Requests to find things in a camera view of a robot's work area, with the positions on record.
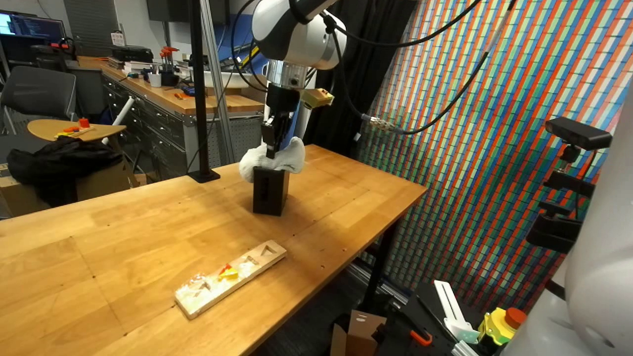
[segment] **workbench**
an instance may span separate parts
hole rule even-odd
[[[282,216],[251,213],[237,167],[0,222],[1,355],[247,355],[381,236],[425,189],[318,147]],[[261,242],[284,260],[197,319],[173,292]],[[381,262],[371,274],[373,294]]]
[[[104,58],[79,58],[79,70],[98,72],[102,92],[106,96],[110,116],[118,116],[128,100],[130,110],[122,125],[126,131],[116,135],[122,153],[150,181],[164,181],[197,171],[197,133],[195,133],[195,104],[177,88],[152,88],[140,78],[126,78],[118,68],[112,68]],[[225,106],[233,141],[233,159],[221,151],[215,92],[207,88],[207,147],[209,165],[221,167],[239,161],[247,149],[261,143],[261,98],[247,98],[245,90],[227,86]]]

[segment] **cardboard box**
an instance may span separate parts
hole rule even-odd
[[[144,179],[138,181],[138,177],[132,175],[128,165],[118,163],[77,181],[77,203],[128,191],[128,189],[140,187],[140,183],[144,183]],[[45,209],[49,207],[37,199],[31,187],[23,187],[17,181],[13,181],[5,165],[0,165],[0,216],[1,218],[23,216],[23,214],[39,213]]]
[[[332,329],[330,356],[371,356],[375,355],[373,333],[385,319],[352,311],[348,333],[338,325]]]

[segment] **table leg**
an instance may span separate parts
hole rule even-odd
[[[367,284],[367,290],[363,292],[363,300],[359,303],[359,311],[365,311],[371,303],[371,298],[375,296],[375,290],[379,286],[379,280],[381,280],[381,272],[383,272],[383,266],[389,258],[389,252],[391,252],[391,246],[393,246],[393,240],[395,240],[395,232],[397,232],[397,226],[399,226],[399,220],[393,222],[381,236],[379,240],[379,246],[377,246],[377,252],[375,252],[375,264],[371,268],[371,276],[369,276],[369,284]]]

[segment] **wooden tabletop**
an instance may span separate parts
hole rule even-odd
[[[257,349],[423,187],[306,149],[280,218],[251,213],[237,167],[0,222],[1,355],[245,355]],[[201,317],[173,292],[274,240],[286,258]]]
[[[33,120],[27,124],[27,133],[31,133],[33,137],[41,139],[41,141],[57,141],[57,137],[63,133],[65,137],[75,137],[81,141],[100,141],[106,137],[112,137],[120,131],[124,131],[124,125],[90,125],[84,131],[77,131],[77,133],[65,133],[69,127],[79,127],[77,124],[71,122],[59,122],[59,120]]]
[[[181,90],[177,88],[152,88],[144,80],[124,78],[124,74],[116,68],[110,68],[104,58],[79,58],[79,68],[100,70],[102,76],[134,92],[136,96],[156,102],[158,106],[168,108],[179,116],[187,116],[187,118],[195,116],[195,100],[183,96]],[[213,94],[215,94],[213,90],[207,90],[207,96],[205,96],[205,112],[211,116],[215,116],[217,112],[217,102]],[[225,108],[231,116],[241,116],[241,114],[253,116],[263,112],[261,102],[243,98],[237,90],[227,90]]]

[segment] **black curtain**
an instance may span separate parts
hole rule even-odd
[[[346,31],[373,42],[397,44],[415,11],[415,0],[342,0],[330,13],[346,25]],[[336,98],[332,108],[314,110],[304,133],[306,145],[318,145],[346,157],[354,157],[359,133],[359,118],[348,108],[342,92],[346,84],[357,112],[365,114],[383,82],[395,48],[373,48],[348,38],[344,70],[322,72],[318,88]]]

